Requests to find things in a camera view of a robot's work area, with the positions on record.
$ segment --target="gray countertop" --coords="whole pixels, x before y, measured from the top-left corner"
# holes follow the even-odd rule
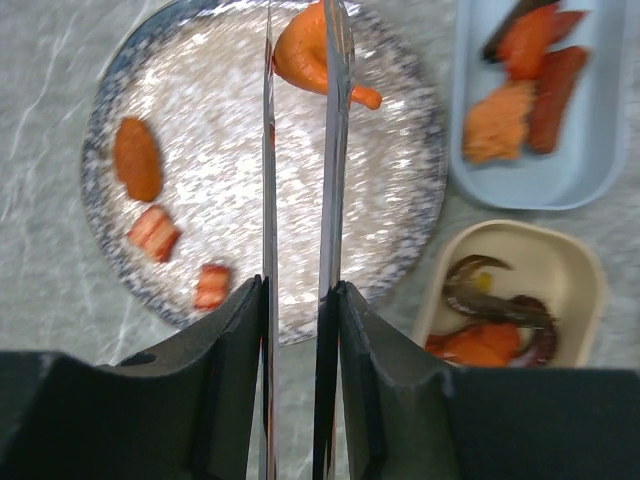
[[[128,294],[102,259],[79,189],[82,135],[101,73],[124,37],[162,0],[0,2],[0,349],[63,350],[113,363],[174,330]],[[394,0],[379,9],[435,71],[443,101],[454,0]],[[635,41],[634,70],[640,68]],[[458,230],[517,218],[575,235],[600,256],[610,301],[593,347],[596,367],[640,367],[640,84],[628,104],[629,162],[592,205],[560,213],[482,210],[447,193],[435,235],[416,268],[379,311],[408,333],[433,254]],[[315,343],[281,352],[281,478],[310,478]],[[346,477],[339,410],[338,478]],[[248,478],[255,478],[255,444]]]

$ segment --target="toy chicken drumstick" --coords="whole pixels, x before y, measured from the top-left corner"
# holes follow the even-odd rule
[[[274,71],[291,85],[327,95],[327,27],[323,0],[312,3],[284,29],[273,55]],[[356,85],[352,100],[377,110],[382,96],[372,88]]]

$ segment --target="gray marble surface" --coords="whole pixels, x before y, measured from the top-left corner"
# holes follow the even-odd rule
[[[112,54],[162,0],[0,2],[0,348],[54,349],[88,362],[119,359],[170,336],[94,244],[79,190],[82,135]],[[454,0],[393,0],[379,8],[434,72],[446,101]],[[640,42],[632,58],[640,68]],[[592,351],[596,367],[640,367],[640,84],[628,104],[629,162],[615,188],[592,205],[560,213],[479,209],[447,194],[442,219],[416,268],[380,312],[408,333],[433,254],[458,230],[510,217],[575,235],[600,256],[610,302]],[[281,353],[281,478],[310,478],[314,342]],[[341,409],[338,478],[347,478]],[[248,478],[256,478],[256,448]]]

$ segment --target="blue container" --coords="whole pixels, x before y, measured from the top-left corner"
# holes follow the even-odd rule
[[[636,34],[638,0],[567,0],[562,10],[590,10],[555,48],[592,50],[567,108],[555,152],[523,148],[515,161],[476,166],[463,158],[464,118],[476,102],[505,80],[500,64],[481,59],[481,49],[515,0],[458,0],[451,92],[451,175],[467,196],[483,204],[517,210],[568,210],[602,196],[627,156],[624,106],[632,78],[630,43]]]

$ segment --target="bowl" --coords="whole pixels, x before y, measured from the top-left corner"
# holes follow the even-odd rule
[[[501,209],[567,210],[599,198],[619,177],[627,158],[624,106],[632,78],[630,41],[640,2],[565,0],[562,10],[590,10],[553,49],[584,45],[592,55],[570,99],[557,149],[535,155],[523,148],[514,161],[472,165],[462,154],[463,124],[476,102],[505,81],[501,65],[480,50],[514,0],[458,0],[450,116],[450,174],[472,200]]]
[[[412,340],[424,347],[429,334],[465,324],[442,296],[449,268],[468,255],[505,261],[513,270],[483,269],[492,276],[491,293],[529,295],[543,301],[557,319],[558,350],[549,366],[583,366],[589,356],[607,297],[604,271],[596,255],[569,235],[511,220],[493,220],[463,230],[436,258]]]

